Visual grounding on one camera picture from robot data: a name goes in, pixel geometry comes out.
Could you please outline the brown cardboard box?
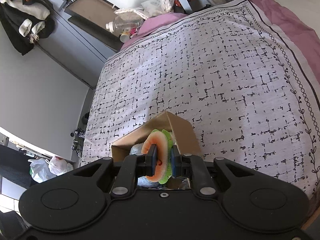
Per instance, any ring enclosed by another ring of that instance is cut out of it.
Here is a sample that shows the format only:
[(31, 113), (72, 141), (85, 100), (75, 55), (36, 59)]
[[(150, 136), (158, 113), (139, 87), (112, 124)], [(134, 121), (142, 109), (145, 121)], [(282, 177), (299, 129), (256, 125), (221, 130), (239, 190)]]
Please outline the brown cardboard box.
[[(174, 146), (177, 146), (180, 154), (193, 154), (201, 156), (202, 152), (193, 131), (192, 125), (179, 116), (164, 111), (142, 126), (134, 129), (129, 134), (115, 141), (111, 146), (112, 158), (115, 162), (123, 161), (130, 153), (131, 147), (135, 144), (144, 143), (150, 133), (154, 130), (167, 130), (172, 132), (175, 138)], [(183, 178), (172, 176), (165, 184), (160, 184), (156, 189), (186, 189), (189, 187)]]

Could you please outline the white mattress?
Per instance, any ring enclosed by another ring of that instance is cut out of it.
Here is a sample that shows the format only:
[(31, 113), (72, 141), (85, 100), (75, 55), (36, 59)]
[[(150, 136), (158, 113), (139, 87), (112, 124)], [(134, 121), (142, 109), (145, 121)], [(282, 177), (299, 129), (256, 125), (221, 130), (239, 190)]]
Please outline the white mattress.
[(275, 0), (291, 10), (304, 24), (320, 34), (320, 0)]

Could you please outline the pile of clothes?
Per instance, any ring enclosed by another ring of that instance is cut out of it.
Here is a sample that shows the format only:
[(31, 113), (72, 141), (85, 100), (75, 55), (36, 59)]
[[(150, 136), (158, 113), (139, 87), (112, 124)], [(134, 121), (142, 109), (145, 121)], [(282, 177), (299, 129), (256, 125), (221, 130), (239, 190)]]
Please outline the pile of clothes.
[(45, 0), (1, 0), (1, 25), (21, 55), (29, 53), (55, 29)]

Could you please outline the clear plastic bottle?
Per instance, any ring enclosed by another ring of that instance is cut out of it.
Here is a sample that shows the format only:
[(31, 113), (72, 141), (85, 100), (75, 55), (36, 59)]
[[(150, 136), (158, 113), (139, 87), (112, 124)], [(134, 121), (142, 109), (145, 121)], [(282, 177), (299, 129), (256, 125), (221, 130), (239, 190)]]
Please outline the clear plastic bottle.
[(131, 30), (133, 28), (140, 28), (144, 20), (142, 18), (134, 18), (132, 20), (124, 20), (120, 16), (116, 16), (113, 21), (108, 22), (105, 25), (107, 31), (115, 36), (119, 36), (122, 32), (126, 30)]

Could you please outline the white plastic bag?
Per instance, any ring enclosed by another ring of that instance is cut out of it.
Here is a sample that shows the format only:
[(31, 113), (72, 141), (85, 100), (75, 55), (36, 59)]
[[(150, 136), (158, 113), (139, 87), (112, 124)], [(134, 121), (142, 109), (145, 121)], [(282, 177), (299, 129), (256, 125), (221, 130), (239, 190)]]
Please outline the white plastic bag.
[(30, 175), (37, 183), (50, 180), (57, 176), (63, 175), (73, 170), (73, 166), (58, 157), (52, 157), (52, 159), (29, 159)]

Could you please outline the pink blanket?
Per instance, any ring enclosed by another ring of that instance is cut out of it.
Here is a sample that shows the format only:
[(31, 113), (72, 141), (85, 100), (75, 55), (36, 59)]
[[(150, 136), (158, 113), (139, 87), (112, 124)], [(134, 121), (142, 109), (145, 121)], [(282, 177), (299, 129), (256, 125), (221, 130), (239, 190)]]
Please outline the pink blanket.
[(291, 10), (275, 0), (249, 0), (266, 15), (268, 20), (281, 28), (307, 59), (315, 77), (319, 80), (319, 36), (304, 24)]

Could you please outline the white black patterned bedspread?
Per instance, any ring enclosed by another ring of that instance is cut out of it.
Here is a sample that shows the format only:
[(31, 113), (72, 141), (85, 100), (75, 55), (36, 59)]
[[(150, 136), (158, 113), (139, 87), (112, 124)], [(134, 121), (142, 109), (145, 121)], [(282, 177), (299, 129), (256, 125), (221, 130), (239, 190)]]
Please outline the white black patterned bedspread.
[(196, 12), (105, 63), (81, 165), (164, 111), (222, 156), (319, 193), (319, 82), (306, 57), (249, 0)]

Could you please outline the orange green burger plush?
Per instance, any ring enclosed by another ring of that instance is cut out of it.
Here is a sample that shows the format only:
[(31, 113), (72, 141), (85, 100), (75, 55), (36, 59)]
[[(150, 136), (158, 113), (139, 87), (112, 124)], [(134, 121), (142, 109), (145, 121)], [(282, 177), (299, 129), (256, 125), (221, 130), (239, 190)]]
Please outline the orange green burger plush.
[(141, 154), (147, 154), (151, 145), (157, 146), (155, 175), (146, 177), (150, 182), (165, 184), (172, 176), (170, 151), (175, 144), (172, 132), (154, 129), (142, 145)]

